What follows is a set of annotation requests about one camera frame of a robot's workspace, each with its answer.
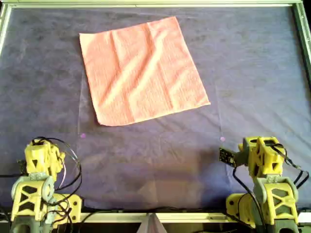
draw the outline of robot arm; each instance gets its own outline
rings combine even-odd
[[[34,139],[27,145],[25,157],[28,176],[21,176],[11,192],[11,233],[49,233],[68,218],[79,222],[82,200],[77,195],[54,192],[65,153],[50,140]]]
[[[298,190],[290,178],[282,176],[283,163],[292,163],[284,147],[275,137],[249,137],[243,139],[239,149],[232,152],[220,148],[220,160],[235,168],[234,176],[238,166],[248,167],[255,196],[252,198],[254,194],[250,192],[231,194],[226,199],[227,213],[256,226],[258,232],[278,233],[287,229],[298,233]]]

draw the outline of towel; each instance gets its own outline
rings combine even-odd
[[[128,125],[210,104],[176,17],[81,33],[80,44],[102,125]]]

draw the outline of black cable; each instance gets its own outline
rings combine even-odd
[[[70,208],[69,200],[68,200],[68,199],[65,200],[65,197],[66,197],[66,196],[65,196],[64,194],[60,194],[60,195],[64,197],[63,200],[64,200],[64,202],[66,202],[66,204],[67,204],[65,210],[68,211],[69,208]]]
[[[80,176],[80,177],[81,177],[81,179],[80,179],[80,183],[79,183],[78,187],[77,187],[71,194],[69,194],[67,197],[65,197],[65,198],[63,198],[63,199],[61,199],[61,200],[59,200],[59,201],[57,201],[57,202],[54,202],[54,203],[48,203],[48,202],[46,202],[46,204],[49,205],[49,206],[56,206],[56,205],[58,205],[58,204],[64,202],[65,200],[68,200],[68,199],[69,199],[72,195],[74,195],[74,194],[78,191],[78,189],[80,188],[80,186],[81,186],[81,184],[82,184],[82,176]]]
[[[233,169],[233,172],[232,172],[232,176],[235,178],[235,180],[249,193],[249,195],[251,195],[251,198],[253,199],[255,205],[256,205],[256,208],[259,212],[259,215],[260,215],[260,219],[261,219],[261,222],[262,222],[262,225],[264,227],[264,231],[267,232],[267,228],[266,228],[266,224],[264,222],[264,217],[263,217],[263,213],[262,213],[262,210],[261,210],[261,207],[255,197],[255,195],[252,193],[252,191],[236,176],[236,171],[237,171],[237,167],[235,167]]]
[[[93,215],[95,215],[95,214],[100,214],[100,213],[110,213],[110,211],[108,211],[108,210],[99,210],[99,211],[96,211],[96,212],[93,212],[93,213],[88,214],[88,215],[81,221],[80,226],[79,226],[79,228],[78,228],[78,233],[80,233],[80,230],[81,230],[83,224],[85,223],[85,221],[86,221],[89,217],[91,217],[91,216],[93,216]]]
[[[287,156],[287,150],[284,148],[284,146],[280,143],[274,144],[270,146],[274,151],[276,151],[279,155],[281,155],[282,157],[284,157],[284,161],[287,165],[292,166],[294,168],[296,168],[297,170],[299,170],[299,175],[297,176],[297,178],[294,181],[294,184],[297,184],[297,182],[299,181],[299,179],[301,178],[303,173],[306,173],[306,177],[299,183],[296,185],[296,188],[299,189],[308,179],[309,179],[309,172],[308,171],[304,171],[301,169],[300,166],[296,165],[293,163],[293,161]],[[285,154],[283,154],[278,148],[276,147],[281,147],[285,150]]]
[[[64,185],[64,186],[61,187],[61,188],[55,189],[55,191],[59,191],[59,190],[63,190],[63,189],[65,189],[65,188],[68,188],[69,186],[73,185],[73,184],[79,179],[80,176],[81,176],[81,174],[80,174],[80,172],[79,172],[79,174],[73,179],[73,181],[71,181],[71,182],[70,182],[69,184],[67,184],[67,185]]]
[[[65,212],[66,210],[61,206],[59,205],[59,207]],[[71,212],[71,208],[69,208],[69,210],[67,211],[67,217],[68,217],[68,220],[70,222],[70,232],[69,233],[73,233],[73,223],[72,223],[72,220],[71,220],[71,217],[70,217],[70,212]]]
[[[66,174],[67,174],[67,169],[66,169],[66,165],[65,165],[65,160],[61,160],[62,162],[62,165],[63,165],[63,177],[62,177],[62,181],[61,183],[59,184],[59,186],[56,188],[56,190],[59,190],[60,186],[63,185],[63,182],[65,181],[65,178],[66,178]]]
[[[57,213],[57,214],[59,214],[61,217],[66,216],[66,215],[61,215],[61,214],[60,214],[60,213],[63,213],[63,212],[64,212],[64,211],[61,211],[61,210],[50,210],[50,211],[48,211],[48,212],[45,213],[45,215],[42,217],[41,222],[43,222],[43,221],[46,220],[46,217],[47,217],[47,215],[48,215],[49,213]]]
[[[308,179],[309,179],[309,172],[308,171],[302,171],[305,172],[307,175],[306,177],[296,186],[297,189],[299,189]]]
[[[10,216],[8,214],[8,212],[5,210],[5,208],[0,205],[0,211],[4,214],[6,220],[8,221],[8,233],[10,233],[10,229],[11,229],[11,219]]]
[[[239,220],[241,220],[241,216],[240,216],[240,201],[241,201],[241,199],[246,195],[247,193],[244,193],[241,197],[240,197],[240,199],[239,199],[239,201],[238,201],[238,216],[239,216]]]
[[[67,223],[66,223],[66,225],[65,225],[64,233],[66,233],[67,226],[68,226],[68,221],[69,221],[69,218],[67,218]]]
[[[61,215],[61,214],[58,213],[58,214],[59,214],[61,217],[63,217],[63,218],[61,218],[61,219],[59,219],[59,220],[55,220],[55,221],[52,223],[52,225],[54,225],[54,223],[56,223],[56,222],[61,222],[61,221],[63,221],[65,218],[67,218],[67,217],[69,216],[69,214],[70,214],[71,211],[72,211],[72,208],[69,208],[68,211],[66,211],[64,215]]]
[[[75,152],[73,151],[73,149],[72,149],[66,142],[64,142],[64,141],[61,140],[61,139],[52,138],[52,137],[49,137],[49,138],[47,138],[47,139],[48,139],[48,140],[56,140],[56,141],[59,141],[59,142],[63,143],[64,145],[66,145],[66,146],[69,148],[69,150],[71,151],[70,157],[71,157],[71,158],[73,159],[73,161],[76,163],[76,166],[77,166],[77,168],[78,168],[78,170],[79,170],[79,173],[78,173],[77,177],[76,177],[70,184],[63,186],[63,187],[60,188],[60,189],[57,189],[57,191],[58,191],[58,190],[62,190],[62,189],[64,189],[64,188],[66,188],[66,187],[71,186],[72,184],[74,184],[74,183],[78,180],[78,178],[80,178],[80,182],[79,182],[77,188],[76,188],[69,196],[67,196],[66,198],[64,198],[64,199],[62,199],[62,200],[60,200],[60,201],[55,202],[55,203],[52,204],[53,206],[55,206],[55,205],[58,205],[58,204],[60,204],[61,202],[63,202],[65,199],[69,199],[72,195],[74,195],[74,194],[78,191],[78,189],[80,188],[80,186],[81,186],[81,184],[82,184],[82,167],[81,167],[81,163],[80,163],[78,157],[76,156]]]
[[[299,181],[299,179],[301,178],[302,174],[303,174],[303,171],[300,171],[299,175],[297,176],[297,178],[294,181],[294,184],[296,184]]]

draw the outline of table surface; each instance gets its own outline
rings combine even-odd
[[[210,106],[145,122],[97,123],[79,33],[177,16]],[[219,146],[237,150],[246,136],[276,136],[310,170],[310,91],[290,8],[13,9],[0,57],[1,173],[35,136],[59,137],[81,159],[78,194],[96,208],[221,208],[245,192]],[[69,182],[77,173],[66,158]],[[284,176],[298,172],[284,165]],[[238,176],[252,187],[247,168]],[[2,179],[10,205],[15,179]],[[70,193],[74,187],[66,190]],[[299,206],[310,205],[310,181]]]

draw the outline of cloth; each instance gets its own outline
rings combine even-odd
[[[128,125],[210,104],[176,17],[80,43],[97,120]]]

